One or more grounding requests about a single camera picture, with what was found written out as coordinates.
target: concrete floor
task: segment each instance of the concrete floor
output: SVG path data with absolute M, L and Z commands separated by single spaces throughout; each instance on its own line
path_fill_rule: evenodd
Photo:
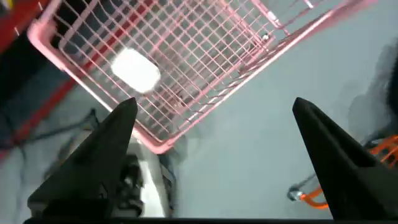
M 292 105 L 298 96 L 312 101 L 359 141 L 388 123 L 383 83 L 394 50 L 390 46 L 398 37 L 398 29 L 392 29 L 397 8 L 395 0 L 379 1 L 301 43 L 176 143 L 169 156 L 178 177 L 177 216 L 331 218 L 328 210 L 314 210 L 286 197 L 292 184 L 313 173 Z M 91 107 L 106 116 L 95 99 L 78 87 L 38 132 L 76 121 Z M 27 198 L 40 184 L 39 173 L 67 138 L 37 142 L 29 149 L 31 168 L 26 172 L 38 174 L 29 175 L 31 184 L 22 191 L 15 187 L 21 184 L 19 151 L 0 165 L 1 223 L 20 223 L 29 216 L 27 207 L 16 211 L 16 195 L 23 192 Z

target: pink wire basket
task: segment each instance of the pink wire basket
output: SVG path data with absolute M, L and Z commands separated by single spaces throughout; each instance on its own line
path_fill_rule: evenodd
M 371 2 L 53 0 L 28 36 L 108 110 L 135 97 L 132 135 L 161 154 L 292 46 Z M 127 48 L 159 69 L 150 92 L 113 73 Z

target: black cable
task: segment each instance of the black cable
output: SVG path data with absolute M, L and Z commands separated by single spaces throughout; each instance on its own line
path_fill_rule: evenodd
M 7 115 L 3 113 L 3 116 L 6 119 L 6 122 L 8 122 L 7 120 L 9 120 L 8 126 L 12 125 L 11 120 L 9 118 L 6 118 Z M 33 136 L 33 137 L 30 137 L 27 139 L 14 139 L 13 142 L 11 142 L 11 144 L 4 144 L 4 143 L 0 144 L 0 150 L 10 150 L 14 147 L 20 147 L 22 144 L 33 143 L 38 140 L 47 139 L 47 138 L 53 137 L 58 134 L 65 133 L 65 132 L 73 130 L 73 129 L 81 128 L 84 124 L 86 124 L 88 122 L 90 122 L 91 126 L 94 127 L 94 129 L 96 129 L 100 125 L 100 122 L 98 121 L 98 118 L 96 117 L 95 109 L 91 109 L 89 115 L 87 117 L 85 117 L 83 119 L 83 121 L 80 121 L 79 123 L 69 124 L 68 126 L 61 127 L 61 128 L 55 129 L 53 131 L 50 131 L 48 133 L 43 133 L 38 136 Z

